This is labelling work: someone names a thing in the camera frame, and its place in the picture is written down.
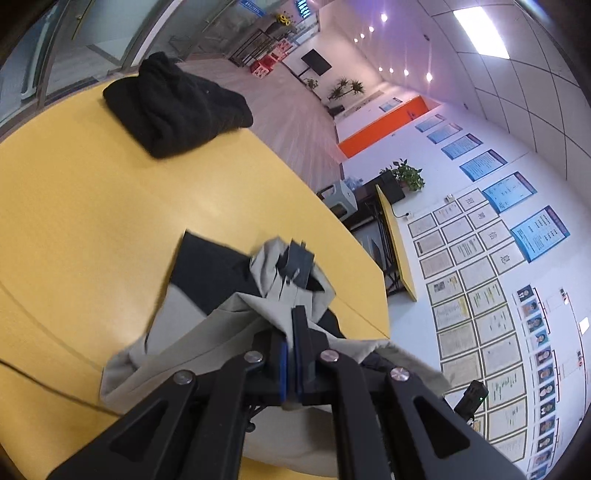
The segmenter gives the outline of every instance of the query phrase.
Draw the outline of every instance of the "television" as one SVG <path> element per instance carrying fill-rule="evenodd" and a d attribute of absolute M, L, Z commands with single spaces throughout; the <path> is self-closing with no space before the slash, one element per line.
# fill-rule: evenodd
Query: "television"
<path fill-rule="evenodd" d="M 318 76 L 328 72 L 332 68 L 332 65 L 313 48 L 301 59 L 304 60 L 306 65 L 314 70 Z"/>

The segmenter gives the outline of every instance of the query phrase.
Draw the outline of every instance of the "ceiling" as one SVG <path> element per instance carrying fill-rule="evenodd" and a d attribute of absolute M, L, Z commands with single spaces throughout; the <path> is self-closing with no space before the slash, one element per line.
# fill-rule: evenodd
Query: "ceiling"
<path fill-rule="evenodd" d="M 510 60 L 479 55 L 453 15 L 478 5 Z M 515 2 L 335 0 L 322 13 L 352 43 L 359 39 L 357 48 L 383 68 L 384 80 L 485 117 L 538 152 L 591 206 L 591 108 L 550 37 Z M 431 83 L 425 77 L 430 51 Z"/>

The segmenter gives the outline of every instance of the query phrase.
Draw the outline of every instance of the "glass window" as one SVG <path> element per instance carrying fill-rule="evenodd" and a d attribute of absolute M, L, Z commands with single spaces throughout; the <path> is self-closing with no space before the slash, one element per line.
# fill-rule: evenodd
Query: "glass window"
<path fill-rule="evenodd" d="M 72 0 L 51 67 L 48 97 L 96 83 L 119 70 L 159 0 Z"/>
<path fill-rule="evenodd" d="M 37 82 L 49 39 L 57 23 L 57 5 L 21 38 L 0 69 L 0 126 L 37 101 Z"/>

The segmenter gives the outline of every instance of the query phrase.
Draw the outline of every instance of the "potted plant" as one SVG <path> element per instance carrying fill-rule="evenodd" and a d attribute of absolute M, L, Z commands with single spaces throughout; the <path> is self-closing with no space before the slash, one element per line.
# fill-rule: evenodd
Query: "potted plant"
<path fill-rule="evenodd" d="M 359 95 L 365 92 L 363 83 L 359 80 L 349 80 L 345 77 L 339 79 L 337 84 L 329 93 L 329 100 L 338 100 L 343 98 L 348 93 L 353 92 L 353 95 Z"/>
<path fill-rule="evenodd" d="M 404 188 L 408 187 L 411 192 L 418 192 L 425 186 L 425 181 L 421 177 L 422 168 L 416 169 L 408 165 L 408 160 L 392 162 L 392 167 L 388 166 L 380 170 L 380 174 L 391 172 L 398 184 Z"/>
<path fill-rule="evenodd" d="M 316 87 L 318 87 L 318 80 L 306 79 L 304 80 L 304 83 L 310 90 L 314 90 Z"/>

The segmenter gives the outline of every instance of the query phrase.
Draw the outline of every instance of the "ceiling tile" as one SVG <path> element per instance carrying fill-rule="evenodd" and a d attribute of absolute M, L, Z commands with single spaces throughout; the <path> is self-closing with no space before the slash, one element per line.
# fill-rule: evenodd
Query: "ceiling tile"
<path fill-rule="evenodd" d="M 486 55 L 482 56 L 482 60 L 484 60 L 488 73 L 492 77 L 499 97 L 526 108 L 523 91 L 511 61 Z"/>
<path fill-rule="evenodd" d="M 482 102 L 482 107 L 484 109 L 484 113 L 486 114 L 487 120 L 508 132 L 509 129 L 507 127 L 505 114 L 503 113 L 503 109 L 501 108 L 501 102 L 499 98 L 495 95 L 491 95 L 490 93 L 486 93 L 481 90 L 477 90 L 476 93 L 478 94 L 478 98 L 480 98 L 480 101 Z"/>
<path fill-rule="evenodd" d="M 546 55 L 546 60 L 550 66 L 550 71 L 564 79 L 567 79 L 573 83 L 577 83 L 577 80 L 574 78 L 569 66 L 564 61 L 562 55 L 558 52 L 558 49 L 554 46 L 554 43 L 552 42 L 550 36 L 546 33 L 546 30 L 539 26 L 535 20 L 529 18 L 528 21 L 531 25 L 531 28 L 534 30 L 535 36 L 542 45 L 542 50 L 544 50 L 544 54 Z"/>
<path fill-rule="evenodd" d="M 540 44 L 521 10 L 515 5 L 492 5 L 484 10 L 495 24 L 512 59 L 548 69 Z"/>
<path fill-rule="evenodd" d="M 567 182 L 583 197 L 584 202 L 591 206 L 591 158 L 568 138 L 566 157 L 569 162 Z"/>
<path fill-rule="evenodd" d="M 458 55 L 466 67 L 474 86 L 494 95 L 496 93 L 495 87 L 492 84 L 491 76 L 486 71 L 484 63 L 482 63 L 480 55 L 478 53 L 459 53 Z"/>
<path fill-rule="evenodd" d="M 531 124 L 534 127 L 535 146 L 538 148 L 538 153 L 554 167 L 561 178 L 566 179 L 564 134 L 535 115 L 531 115 Z"/>
<path fill-rule="evenodd" d="M 527 109 L 563 131 L 560 104 L 552 75 L 530 65 L 513 62 L 525 94 Z"/>
<path fill-rule="evenodd" d="M 472 41 L 453 13 L 449 12 L 447 14 L 438 15 L 434 18 L 456 51 L 477 53 Z"/>
<path fill-rule="evenodd" d="M 514 137 L 519 138 L 519 140 L 535 151 L 534 133 L 531 129 L 530 113 L 503 99 L 501 99 L 501 106 L 503 107 L 505 118 L 509 124 L 509 133 Z"/>
<path fill-rule="evenodd" d="M 449 12 L 449 7 L 443 0 L 418 0 L 429 15 Z"/>
<path fill-rule="evenodd" d="M 591 153 L 591 108 L 581 89 L 554 77 L 560 106 L 564 112 L 564 132 L 587 153 Z"/>

